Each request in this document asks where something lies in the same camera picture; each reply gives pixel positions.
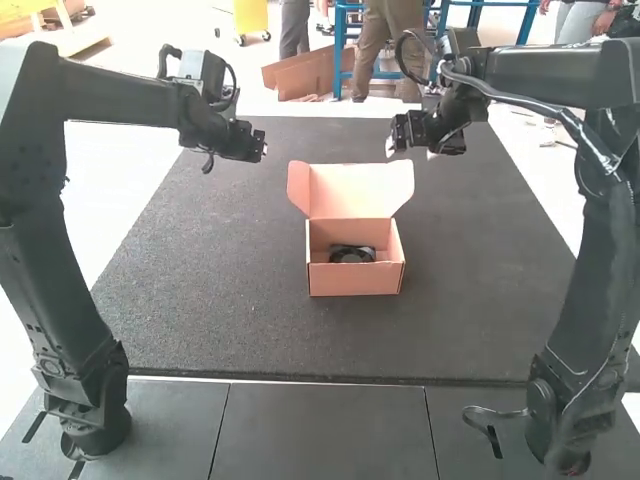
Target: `open cardboard box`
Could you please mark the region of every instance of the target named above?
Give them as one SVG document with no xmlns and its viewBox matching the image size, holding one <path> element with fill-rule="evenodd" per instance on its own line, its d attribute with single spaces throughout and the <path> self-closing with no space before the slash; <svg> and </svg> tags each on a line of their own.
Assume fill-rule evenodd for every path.
<svg viewBox="0 0 640 480">
<path fill-rule="evenodd" d="M 413 162 L 289 163 L 287 195 L 307 215 L 312 297 L 400 293 L 405 258 L 395 212 L 413 195 Z M 328 263 L 334 244 L 376 249 L 372 263 Z"/>
</svg>

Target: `floor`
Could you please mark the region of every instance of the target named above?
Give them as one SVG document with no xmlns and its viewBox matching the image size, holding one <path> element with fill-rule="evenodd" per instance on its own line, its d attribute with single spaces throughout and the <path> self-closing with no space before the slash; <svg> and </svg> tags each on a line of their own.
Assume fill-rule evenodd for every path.
<svg viewBox="0 0 640 480">
<path fill-rule="evenodd" d="M 399 101 L 371 98 L 362 105 L 347 102 L 301 104 L 276 102 L 275 94 L 262 85 L 257 66 L 277 59 L 278 9 L 270 4 L 274 41 L 259 36 L 239 48 L 228 38 L 230 17 L 211 7 L 213 0 L 169 2 L 96 0 L 98 15 L 113 25 L 114 45 L 93 50 L 84 60 L 98 66 L 137 75 L 155 75 L 157 51 L 163 43 L 181 48 L 208 48 L 234 65 L 243 93 L 238 114 L 292 116 L 358 116 L 389 118 L 409 106 Z M 463 25 L 468 9 L 455 7 L 452 25 Z M 536 19 L 531 43 L 552 37 L 554 12 Z M 515 40 L 521 9 L 487 8 L 480 35 L 485 44 L 508 44 Z M 223 38 L 215 39 L 212 26 L 220 25 Z M 315 35 L 318 48 L 331 39 Z M 581 237 L 581 206 L 573 179 L 573 151 L 556 146 L 541 149 L 536 130 L 525 125 L 503 105 L 491 107 L 490 122 L 514 162 L 571 250 L 577 253 Z M 88 284 L 100 272 L 151 198 L 178 156 L 177 134 L 142 127 L 69 123 L 66 126 L 69 177 L 63 199 L 69 235 Z M 29 372 L 31 348 L 8 300 L 0 295 L 0 436 L 2 436 L 35 387 Z M 638 337 L 635 342 L 640 347 Z M 640 394 L 627 395 L 625 405 L 640 427 Z"/>
</svg>

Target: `person's leg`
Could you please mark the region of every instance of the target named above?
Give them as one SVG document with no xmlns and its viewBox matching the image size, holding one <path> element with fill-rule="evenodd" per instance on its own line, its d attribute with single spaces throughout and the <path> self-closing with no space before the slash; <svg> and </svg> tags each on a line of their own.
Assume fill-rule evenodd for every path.
<svg viewBox="0 0 640 480">
<path fill-rule="evenodd" d="M 384 0 L 385 15 L 391 37 L 397 41 L 407 29 L 423 29 L 424 15 L 422 0 Z M 407 39 L 402 46 L 402 59 L 411 72 L 424 77 L 425 51 L 415 39 Z M 422 95 L 418 86 L 404 78 L 396 88 L 397 96 L 405 102 L 420 103 Z"/>
<path fill-rule="evenodd" d="M 309 0 L 282 0 L 280 60 L 295 57 L 305 32 L 308 35 Z"/>
<path fill-rule="evenodd" d="M 376 58 L 389 39 L 389 26 L 380 8 L 384 0 L 367 0 L 364 11 L 362 32 L 358 38 L 358 51 L 353 67 L 351 98 L 362 102 L 369 95 L 369 82 L 373 76 Z"/>
<path fill-rule="evenodd" d="M 560 32 L 562 32 L 564 22 L 566 22 L 567 15 L 569 15 L 571 7 L 573 7 L 574 5 L 575 3 L 560 2 L 560 6 L 558 7 L 558 15 L 556 16 L 556 33 L 553 37 L 553 43 L 558 43 L 558 38 L 560 38 Z"/>
<path fill-rule="evenodd" d="M 316 30 L 324 35 L 333 35 L 334 27 L 329 19 L 329 0 L 315 0 L 316 5 Z"/>
<path fill-rule="evenodd" d="M 593 24 L 606 8 L 607 5 L 600 2 L 574 3 L 567 13 L 556 43 L 567 45 L 588 42 L 593 37 Z"/>
<path fill-rule="evenodd" d="M 300 43 L 298 44 L 298 53 L 309 52 L 309 20 L 304 22 L 304 30 L 300 34 Z"/>
</svg>

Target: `khaki pants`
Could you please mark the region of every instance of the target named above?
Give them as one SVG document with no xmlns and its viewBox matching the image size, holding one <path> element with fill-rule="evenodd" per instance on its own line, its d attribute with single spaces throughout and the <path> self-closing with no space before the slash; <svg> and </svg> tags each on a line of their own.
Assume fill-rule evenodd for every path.
<svg viewBox="0 0 640 480">
<path fill-rule="evenodd" d="M 387 40 L 397 40 L 403 30 L 423 27 L 422 0 L 366 0 L 364 24 L 358 39 L 358 53 L 353 69 L 351 97 L 364 99 L 369 95 L 373 67 Z M 403 53 L 407 68 L 422 76 L 424 52 L 414 39 L 404 42 Z M 397 94 L 405 101 L 420 101 L 418 86 L 408 78 L 402 80 Z"/>
</svg>

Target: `black object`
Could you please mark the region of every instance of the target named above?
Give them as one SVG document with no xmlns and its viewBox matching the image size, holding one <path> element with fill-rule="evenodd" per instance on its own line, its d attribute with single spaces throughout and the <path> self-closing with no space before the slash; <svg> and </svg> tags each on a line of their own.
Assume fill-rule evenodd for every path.
<svg viewBox="0 0 640 480">
<path fill-rule="evenodd" d="M 640 319 L 640 78 L 629 61 L 639 57 L 638 38 L 572 48 L 478 44 L 441 66 L 450 88 L 431 111 L 406 116 L 407 139 L 392 122 L 396 146 L 444 153 L 457 132 L 486 119 L 481 107 L 494 99 L 559 120 L 578 144 L 582 245 L 560 320 L 531 365 L 525 432 L 533 456 L 565 475 L 586 472 L 597 436 L 613 428 Z M 550 72 L 562 81 L 545 82 Z M 585 122 L 557 105 L 586 109 Z"/>
<path fill-rule="evenodd" d="M 83 65 L 42 42 L 0 45 L 0 282 L 33 344 L 45 411 L 59 417 L 73 459 L 114 450 L 131 417 L 127 356 L 95 308 L 65 227 L 65 120 L 175 128 L 185 147 L 246 162 L 259 162 L 265 148 L 264 132 L 235 118 L 238 92 L 218 98 L 223 61 L 165 46 L 160 76 L 167 54 L 182 57 L 179 78 Z"/>
<path fill-rule="evenodd" d="M 625 5 L 616 14 L 609 30 L 609 38 L 640 36 L 640 5 Z"/>
<path fill-rule="evenodd" d="M 331 245 L 329 263 L 370 263 L 376 261 L 376 249 L 354 245 Z"/>
</svg>

